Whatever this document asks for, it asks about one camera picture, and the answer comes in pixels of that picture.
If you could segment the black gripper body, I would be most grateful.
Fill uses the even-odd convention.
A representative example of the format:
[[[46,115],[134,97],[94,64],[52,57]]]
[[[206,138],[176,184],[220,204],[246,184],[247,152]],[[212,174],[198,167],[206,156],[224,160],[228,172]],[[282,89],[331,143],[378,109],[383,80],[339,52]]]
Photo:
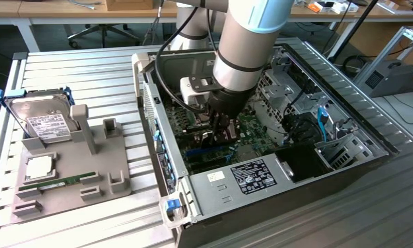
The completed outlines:
[[[216,117],[227,116],[236,119],[250,99],[250,91],[230,91],[226,89],[212,91],[208,99],[210,121]]]

